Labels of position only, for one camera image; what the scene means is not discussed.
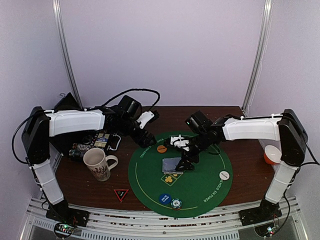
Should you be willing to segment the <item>black poker case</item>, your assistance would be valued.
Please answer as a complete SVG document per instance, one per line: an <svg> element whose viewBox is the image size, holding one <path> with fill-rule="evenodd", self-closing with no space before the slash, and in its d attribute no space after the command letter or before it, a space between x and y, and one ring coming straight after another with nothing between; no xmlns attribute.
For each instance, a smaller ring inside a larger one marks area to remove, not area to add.
<svg viewBox="0 0 320 240"><path fill-rule="evenodd" d="M105 153L119 148L121 137L104 130L105 116L102 107L97 109L80 108L71 93L68 93L53 108L46 110L50 143L64 156L69 157L73 143L91 145L98 133L110 134Z"/></svg>

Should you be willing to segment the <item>white dealer button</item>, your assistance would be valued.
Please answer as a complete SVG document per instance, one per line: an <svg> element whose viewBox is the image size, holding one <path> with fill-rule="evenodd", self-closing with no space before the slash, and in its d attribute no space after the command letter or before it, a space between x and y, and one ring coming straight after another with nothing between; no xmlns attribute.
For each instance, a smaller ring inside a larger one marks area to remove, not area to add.
<svg viewBox="0 0 320 240"><path fill-rule="evenodd" d="M219 177L222 181L227 181L230 179L230 174L225 171L225 170L222 170L220 173L219 173Z"/></svg>

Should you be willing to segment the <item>orange big blind button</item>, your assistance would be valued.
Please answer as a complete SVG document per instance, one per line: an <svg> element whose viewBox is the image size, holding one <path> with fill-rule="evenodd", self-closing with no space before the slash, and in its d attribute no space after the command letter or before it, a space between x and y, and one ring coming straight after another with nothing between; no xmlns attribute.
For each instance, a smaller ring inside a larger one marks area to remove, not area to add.
<svg viewBox="0 0 320 240"><path fill-rule="evenodd" d="M159 145L158 147L157 147L157 152L158 153L160 153L160 154L164 154L167 150L168 150L168 148L166 147L166 146L164 146L164 145Z"/></svg>

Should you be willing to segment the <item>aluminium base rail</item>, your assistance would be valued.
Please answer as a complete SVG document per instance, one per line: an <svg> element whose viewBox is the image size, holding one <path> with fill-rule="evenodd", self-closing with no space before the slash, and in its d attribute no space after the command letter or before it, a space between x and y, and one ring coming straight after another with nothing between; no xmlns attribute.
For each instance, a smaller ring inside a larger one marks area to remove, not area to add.
<svg viewBox="0 0 320 240"><path fill-rule="evenodd" d="M259 201L217 207L192 218L173 218L153 211L103 209L72 205L89 212L85 227L70 240L262 240L258 231L271 224L281 226L273 240L308 240L308 228L295 197L281 200L281 217L244 226L239 211L257 207Z"/></svg>

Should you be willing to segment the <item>white floral mug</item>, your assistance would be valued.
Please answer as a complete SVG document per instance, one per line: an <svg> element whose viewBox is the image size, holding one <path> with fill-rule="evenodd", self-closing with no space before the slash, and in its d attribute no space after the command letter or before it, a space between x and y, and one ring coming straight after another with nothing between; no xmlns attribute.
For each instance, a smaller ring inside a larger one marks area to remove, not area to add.
<svg viewBox="0 0 320 240"><path fill-rule="evenodd" d="M111 170L118 165L119 160L115 155L106 155L101 148L92 148L84 154L83 162L97 181L105 182L110 178Z"/></svg>

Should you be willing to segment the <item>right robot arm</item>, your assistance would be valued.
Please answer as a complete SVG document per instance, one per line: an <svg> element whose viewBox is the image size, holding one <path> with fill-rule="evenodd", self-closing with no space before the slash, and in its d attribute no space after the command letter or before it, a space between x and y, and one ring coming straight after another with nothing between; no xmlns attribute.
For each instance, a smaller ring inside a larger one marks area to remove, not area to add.
<svg viewBox="0 0 320 240"><path fill-rule="evenodd" d="M270 116L244 117L228 114L212 122L201 111L192 114L185 123L196 134L191 138L173 136L169 145L181 151L176 170L193 170L199 154L211 145L235 140L270 140L280 142L278 169L260 205L240 211L244 220L266 221L279 210L279 201L293 183L302 167L308 148L308 135L292 109Z"/></svg>

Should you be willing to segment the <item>blue poker chip stack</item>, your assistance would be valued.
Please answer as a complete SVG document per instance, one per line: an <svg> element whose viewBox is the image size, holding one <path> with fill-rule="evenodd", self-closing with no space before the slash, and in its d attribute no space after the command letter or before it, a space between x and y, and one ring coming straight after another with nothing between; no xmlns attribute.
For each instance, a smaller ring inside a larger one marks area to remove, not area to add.
<svg viewBox="0 0 320 240"><path fill-rule="evenodd" d="M172 199L170 205L171 205L172 209L180 210L182 207L182 201L179 198L174 198L174 199Z"/></svg>

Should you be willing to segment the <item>blue small blind button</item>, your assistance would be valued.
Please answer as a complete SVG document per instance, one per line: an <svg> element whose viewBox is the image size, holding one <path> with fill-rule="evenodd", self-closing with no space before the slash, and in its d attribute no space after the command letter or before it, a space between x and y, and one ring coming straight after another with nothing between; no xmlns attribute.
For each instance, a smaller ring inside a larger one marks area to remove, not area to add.
<svg viewBox="0 0 320 240"><path fill-rule="evenodd" d="M171 203L172 201L172 197L170 194L168 193L162 193L159 197L158 197L158 201L160 204L162 205L168 205Z"/></svg>

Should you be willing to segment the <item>aluminium frame post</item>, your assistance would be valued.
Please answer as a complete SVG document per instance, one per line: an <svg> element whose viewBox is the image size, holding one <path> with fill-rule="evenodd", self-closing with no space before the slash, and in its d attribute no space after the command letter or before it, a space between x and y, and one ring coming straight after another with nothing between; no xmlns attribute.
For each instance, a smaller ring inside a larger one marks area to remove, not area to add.
<svg viewBox="0 0 320 240"><path fill-rule="evenodd" d="M56 22L57 32L58 32L61 51L62 51L63 62L64 62L64 66L67 73L67 78L76 102L81 108L83 108L83 104L81 101L80 93L76 83L75 75L72 68L71 58L68 50L68 44L67 44L64 23L63 23L63 16L61 11L61 1L53 0L52 6L53 6L53 14Z"/></svg>
<svg viewBox="0 0 320 240"><path fill-rule="evenodd" d="M256 48L256 54L253 62L252 71L249 78L248 87L244 96L242 104L242 112L248 115L250 112L250 106L253 103L254 96L258 87L260 74L262 70L262 61L268 44L268 37L271 26L273 1L265 0L264 9L262 14L261 26L258 44Z"/></svg>

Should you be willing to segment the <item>round green poker mat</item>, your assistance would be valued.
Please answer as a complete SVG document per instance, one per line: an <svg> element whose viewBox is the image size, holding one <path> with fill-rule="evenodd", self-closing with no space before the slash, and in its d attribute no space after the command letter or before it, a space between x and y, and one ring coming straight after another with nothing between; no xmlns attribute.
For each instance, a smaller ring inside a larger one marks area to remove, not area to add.
<svg viewBox="0 0 320 240"><path fill-rule="evenodd" d="M138 148L128 164L128 180L138 200L150 210L174 218L191 218L211 211L228 195L233 183L231 161L225 151L212 145L199 155L193 171L181 175L164 174L162 160L180 157L177 149L169 148L165 153L158 153L157 147L171 136L193 137L191 131L169 131L158 134L157 143L147 148ZM219 173L227 171L228 180L221 180ZM180 199L182 207L174 210L171 203L159 203L161 194L169 194L172 199Z"/></svg>

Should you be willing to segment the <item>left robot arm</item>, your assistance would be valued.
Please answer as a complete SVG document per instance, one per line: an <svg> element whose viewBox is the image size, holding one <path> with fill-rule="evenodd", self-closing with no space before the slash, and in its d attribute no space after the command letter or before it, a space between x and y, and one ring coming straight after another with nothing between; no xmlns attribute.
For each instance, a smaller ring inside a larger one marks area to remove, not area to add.
<svg viewBox="0 0 320 240"><path fill-rule="evenodd" d="M100 130L123 137L129 136L141 148L151 146L156 139L145 126L155 121L159 113L149 108L135 117L141 107L138 101L125 95L118 104L111 107L101 105L76 109L66 105L54 110L44 110L40 106L32 109L21 140L27 163L42 188L53 215L61 222L69 221L72 211L51 166L50 146L63 152L79 134Z"/></svg>

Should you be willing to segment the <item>blue playing card deck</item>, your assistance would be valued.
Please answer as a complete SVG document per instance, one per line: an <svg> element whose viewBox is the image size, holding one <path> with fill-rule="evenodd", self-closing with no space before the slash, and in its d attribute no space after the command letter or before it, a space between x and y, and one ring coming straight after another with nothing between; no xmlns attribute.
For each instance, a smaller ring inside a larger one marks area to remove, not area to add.
<svg viewBox="0 0 320 240"><path fill-rule="evenodd" d="M181 157L171 157L162 159L162 172L164 174L183 174L183 171L176 170Z"/></svg>

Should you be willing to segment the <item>left aluminium frame post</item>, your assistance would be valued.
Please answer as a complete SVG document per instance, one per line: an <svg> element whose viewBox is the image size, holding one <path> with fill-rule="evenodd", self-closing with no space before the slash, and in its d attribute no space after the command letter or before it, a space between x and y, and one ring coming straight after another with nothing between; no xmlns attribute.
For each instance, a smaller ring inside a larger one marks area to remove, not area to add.
<svg viewBox="0 0 320 240"><path fill-rule="evenodd" d="M52 6L53 6L53 14L56 22L57 32L58 32L61 51L62 51L63 62L64 62L64 66L67 73L67 78L76 102L81 108L83 108L83 104L81 101L80 93L76 83L75 75L72 68L71 58L68 50L68 44L67 44L64 23L63 23L63 16L61 11L61 1L53 0Z"/></svg>

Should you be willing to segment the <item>front poker chip row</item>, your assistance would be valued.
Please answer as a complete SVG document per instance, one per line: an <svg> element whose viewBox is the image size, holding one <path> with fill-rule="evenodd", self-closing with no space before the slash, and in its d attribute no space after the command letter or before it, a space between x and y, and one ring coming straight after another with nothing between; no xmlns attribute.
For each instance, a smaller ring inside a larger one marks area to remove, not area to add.
<svg viewBox="0 0 320 240"><path fill-rule="evenodd" d="M68 151L68 156L73 159L80 161L88 150L93 149L92 145L73 143L72 148Z"/></svg>

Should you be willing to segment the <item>right aluminium frame post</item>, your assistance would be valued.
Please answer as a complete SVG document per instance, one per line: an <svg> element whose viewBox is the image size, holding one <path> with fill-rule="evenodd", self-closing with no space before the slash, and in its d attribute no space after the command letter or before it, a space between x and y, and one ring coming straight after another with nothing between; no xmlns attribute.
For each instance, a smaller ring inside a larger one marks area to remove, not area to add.
<svg viewBox="0 0 320 240"><path fill-rule="evenodd" d="M253 62L252 71L249 78L248 87L244 96L242 104L242 112L248 115L250 112L250 106L253 103L254 96L258 87L260 74L262 70L262 61L268 44L268 37L271 26L273 1L265 0L264 9L262 14L261 26L258 44L256 48L256 54Z"/></svg>

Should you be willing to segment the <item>orange bowl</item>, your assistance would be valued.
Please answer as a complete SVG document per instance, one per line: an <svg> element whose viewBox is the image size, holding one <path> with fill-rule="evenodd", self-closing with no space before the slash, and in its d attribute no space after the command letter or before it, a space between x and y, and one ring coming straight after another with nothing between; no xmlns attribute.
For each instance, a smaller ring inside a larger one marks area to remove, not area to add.
<svg viewBox="0 0 320 240"><path fill-rule="evenodd" d="M282 152L273 145L264 148L264 160L269 165L277 165L281 162Z"/></svg>

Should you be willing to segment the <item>red black triangle token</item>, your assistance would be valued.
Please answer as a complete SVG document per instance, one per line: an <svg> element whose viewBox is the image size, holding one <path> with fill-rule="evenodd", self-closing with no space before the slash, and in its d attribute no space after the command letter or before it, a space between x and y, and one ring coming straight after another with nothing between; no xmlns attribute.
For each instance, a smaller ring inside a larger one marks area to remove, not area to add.
<svg viewBox="0 0 320 240"><path fill-rule="evenodd" d="M114 189L113 191L114 191L117 199L119 200L119 202L122 203L125 196L128 194L129 189Z"/></svg>

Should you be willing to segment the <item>blue playing card box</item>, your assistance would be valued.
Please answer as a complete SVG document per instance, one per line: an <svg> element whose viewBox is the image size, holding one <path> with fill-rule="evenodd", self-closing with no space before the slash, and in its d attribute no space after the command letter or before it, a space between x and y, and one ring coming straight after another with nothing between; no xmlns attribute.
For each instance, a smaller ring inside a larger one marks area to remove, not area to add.
<svg viewBox="0 0 320 240"><path fill-rule="evenodd" d="M93 146L95 148L106 148L108 146L110 134L97 133L93 140Z"/></svg>

